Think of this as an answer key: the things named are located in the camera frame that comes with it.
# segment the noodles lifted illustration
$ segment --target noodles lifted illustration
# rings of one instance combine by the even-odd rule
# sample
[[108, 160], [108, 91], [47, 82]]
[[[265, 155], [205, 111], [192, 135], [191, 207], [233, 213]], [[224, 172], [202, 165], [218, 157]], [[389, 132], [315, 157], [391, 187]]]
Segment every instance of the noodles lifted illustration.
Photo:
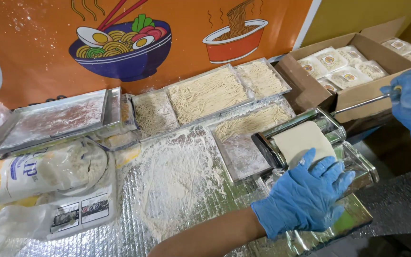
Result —
[[248, 25], [245, 26], [245, 8], [247, 7], [248, 4], [252, 3], [254, 0], [246, 0], [243, 3], [240, 3], [237, 5], [235, 8], [231, 9], [226, 15], [229, 18], [229, 32], [224, 33], [218, 38], [215, 38], [213, 41], [220, 41], [220, 40], [226, 40], [234, 37], [241, 36], [245, 33], [248, 33], [255, 28], [258, 27], [258, 25]]

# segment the foil insulation mat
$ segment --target foil insulation mat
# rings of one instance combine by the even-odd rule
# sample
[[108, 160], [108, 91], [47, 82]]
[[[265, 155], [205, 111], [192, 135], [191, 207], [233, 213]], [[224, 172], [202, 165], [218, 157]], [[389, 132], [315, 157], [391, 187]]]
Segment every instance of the foil insulation mat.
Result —
[[[264, 103], [258, 101], [254, 106], [243, 107], [242, 112], [226, 114], [221, 119], [241, 115], [262, 105]], [[251, 202], [267, 196], [266, 186], [261, 179], [246, 179], [233, 185], [227, 178], [225, 165], [214, 138], [205, 127], [208, 125], [210, 124], [191, 126], [141, 143], [140, 154], [117, 169], [117, 197], [120, 205], [117, 208], [117, 219], [110, 224], [55, 241], [10, 239], [0, 247], [0, 256], [142, 257], [146, 256], [160, 239], [169, 236], [154, 233], [154, 225], [173, 228], [171, 232], [177, 233], [226, 212], [248, 207]], [[192, 193], [186, 192], [186, 195], [193, 200], [185, 203], [163, 200], [165, 195], [160, 194], [161, 189], [153, 185], [164, 187], [162, 180], [167, 177], [163, 174], [163, 169], [159, 170], [156, 165], [166, 161], [162, 160], [161, 156], [170, 156], [169, 159], [174, 161], [184, 160], [186, 152], [191, 154], [191, 160], [203, 164], [198, 170], [201, 176], [194, 176], [191, 184], [183, 185], [191, 190]], [[166, 162], [166, 167], [169, 165], [172, 165], [172, 162]], [[239, 247], [226, 256], [291, 257], [308, 254], [309, 251], [321, 248], [371, 222], [372, 216], [354, 194], [348, 195], [340, 202], [344, 204], [346, 211], [339, 221], [325, 232], [289, 231], [280, 235], [275, 242], [262, 238]], [[173, 213], [167, 213], [164, 208], [166, 203], [179, 204], [178, 219], [174, 219]], [[166, 219], [166, 223], [156, 223], [163, 219], [163, 214], [172, 217]], [[183, 222], [169, 223], [172, 220]]]
[[411, 234], [411, 172], [355, 192], [374, 221], [353, 238]]

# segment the orange wall mural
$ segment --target orange wall mural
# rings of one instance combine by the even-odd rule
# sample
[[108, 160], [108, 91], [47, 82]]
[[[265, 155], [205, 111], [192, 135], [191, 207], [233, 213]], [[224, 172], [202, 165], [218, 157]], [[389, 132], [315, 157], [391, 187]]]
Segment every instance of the orange wall mural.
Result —
[[140, 94], [293, 48], [312, 0], [0, 0], [8, 108], [122, 86]]

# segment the orange bowl illustration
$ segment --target orange bowl illustration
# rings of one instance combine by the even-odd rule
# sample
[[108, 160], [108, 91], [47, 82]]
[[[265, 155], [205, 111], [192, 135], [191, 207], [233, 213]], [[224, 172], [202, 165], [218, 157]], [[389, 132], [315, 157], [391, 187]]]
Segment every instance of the orange bowl illustration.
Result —
[[229, 26], [207, 35], [202, 42], [207, 46], [210, 62], [213, 64], [228, 63], [253, 53], [258, 48], [264, 27], [268, 23], [267, 20], [262, 19], [246, 20], [245, 26], [258, 25], [258, 27], [238, 37], [220, 41], [213, 40], [229, 32]]

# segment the pasta machine crank handle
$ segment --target pasta machine crank handle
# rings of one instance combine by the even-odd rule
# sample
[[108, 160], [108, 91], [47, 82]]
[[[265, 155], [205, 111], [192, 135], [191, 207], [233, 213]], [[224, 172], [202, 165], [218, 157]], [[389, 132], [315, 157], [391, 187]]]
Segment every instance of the pasta machine crank handle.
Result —
[[370, 99], [370, 100], [367, 100], [367, 101], [365, 101], [365, 102], [358, 103], [358, 104], [355, 104], [355, 105], [353, 105], [353, 106], [350, 106], [350, 107], [343, 108], [343, 109], [341, 109], [341, 110], [332, 112], [332, 113], [331, 113], [331, 116], [334, 117], [336, 114], [340, 114], [340, 113], [343, 113], [343, 112], [345, 112], [345, 111], [348, 111], [348, 110], [351, 110], [351, 109], [354, 109], [354, 108], [358, 108], [358, 107], [361, 107], [361, 106], [366, 105], [366, 104], [368, 104], [368, 103], [376, 102], [376, 101], [378, 101], [378, 100], [385, 99], [385, 98], [390, 97], [390, 96], [395, 96], [395, 97], [397, 97], [397, 98], [400, 98], [400, 97], [401, 97], [401, 89], [402, 89], [402, 87], [398, 85], [398, 86], [396, 86], [396, 87], [394, 88], [394, 90], [392, 90], [392, 91], [391, 91], [390, 93], [388, 93], [388, 94], [385, 94], [385, 95], [383, 95], [383, 96], [378, 96], [378, 97], [372, 98], [372, 99]]

